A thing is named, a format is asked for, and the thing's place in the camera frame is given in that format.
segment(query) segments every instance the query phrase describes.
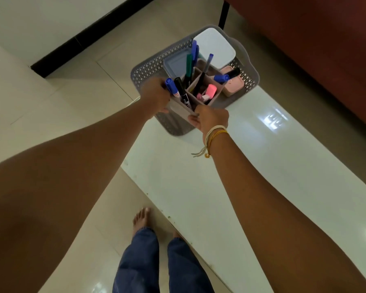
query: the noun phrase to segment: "glossy tabletop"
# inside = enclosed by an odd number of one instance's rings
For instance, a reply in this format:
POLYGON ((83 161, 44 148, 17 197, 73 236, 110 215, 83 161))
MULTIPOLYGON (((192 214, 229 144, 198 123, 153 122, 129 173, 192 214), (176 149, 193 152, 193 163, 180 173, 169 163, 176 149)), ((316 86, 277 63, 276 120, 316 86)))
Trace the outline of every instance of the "glossy tabletop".
MULTIPOLYGON (((262 88, 228 110, 245 156, 366 277, 366 185, 262 88)), ((153 118, 122 167, 233 292, 272 292, 213 161, 191 156, 202 146, 199 131, 173 137, 153 118)))

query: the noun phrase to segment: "forearm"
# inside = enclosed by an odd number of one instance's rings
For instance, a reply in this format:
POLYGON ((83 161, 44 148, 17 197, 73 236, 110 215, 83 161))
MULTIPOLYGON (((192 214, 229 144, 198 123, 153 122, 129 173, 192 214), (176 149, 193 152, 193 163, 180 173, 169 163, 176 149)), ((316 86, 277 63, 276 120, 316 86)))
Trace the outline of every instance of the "forearm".
POLYGON ((273 188, 228 134, 211 155, 241 226, 276 292, 366 292, 343 251, 273 188))
POLYGON ((40 288, 151 116, 136 102, 0 163, 0 278, 40 288))

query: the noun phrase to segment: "blue jeans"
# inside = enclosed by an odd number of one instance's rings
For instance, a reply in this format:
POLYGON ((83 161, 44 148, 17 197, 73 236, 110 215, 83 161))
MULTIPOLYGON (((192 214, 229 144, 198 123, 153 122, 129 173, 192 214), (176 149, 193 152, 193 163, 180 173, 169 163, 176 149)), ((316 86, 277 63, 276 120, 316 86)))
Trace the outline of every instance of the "blue jeans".
MULTIPOLYGON (((190 247, 180 238, 168 244, 170 293, 214 293, 210 280, 190 247)), ((123 253, 113 293, 159 293, 159 244, 155 232, 137 231, 123 253)))

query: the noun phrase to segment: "white thread bracelet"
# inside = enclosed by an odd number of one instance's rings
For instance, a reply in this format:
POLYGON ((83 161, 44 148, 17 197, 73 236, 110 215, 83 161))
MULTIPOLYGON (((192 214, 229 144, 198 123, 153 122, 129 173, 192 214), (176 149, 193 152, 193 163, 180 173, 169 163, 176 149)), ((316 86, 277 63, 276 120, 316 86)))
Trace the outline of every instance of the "white thread bracelet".
POLYGON ((202 150, 201 150, 201 151, 199 151, 198 153, 191 153, 191 155, 194 155, 193 157, 199 157, 199 156, 202 156, 203 154, 205 154, 205 153, 206 153, 206 151, 209 153, 209 148, 207 147, 207 142, 208 142, 208 140, 209 140, 209 136, 210 136, 210 134, 211 134, 214 130, 216 130, 216 129, 218 129, 218 128, 222 128, 222 129, 226 130, 226 127, 225 127, 225 126, 223 126, 223 125, 216 125, 215 127, 211 128, 211 129, 209 130, 209 132, 206 134, 206 138, 205 138, 205 147, 203 147, 203 148, 202 148, 202 150))

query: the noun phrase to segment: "chair leg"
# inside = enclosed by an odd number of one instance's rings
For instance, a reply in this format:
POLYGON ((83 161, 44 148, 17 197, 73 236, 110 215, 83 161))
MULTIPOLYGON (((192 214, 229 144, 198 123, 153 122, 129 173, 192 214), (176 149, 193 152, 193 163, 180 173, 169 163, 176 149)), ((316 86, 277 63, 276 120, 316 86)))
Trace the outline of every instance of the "chair leg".
POLYGON ((224 27, 225 27, 225 22, 226 22, 226 17, 228 16, 229 6, 230 6, 230 4, 227 1, 224 1, 224 4, 222 6, 222 11, 221 11, 221 16, 220 16, 220 22, 218 24, 218 26, 221 29, 224 29, 224 27))

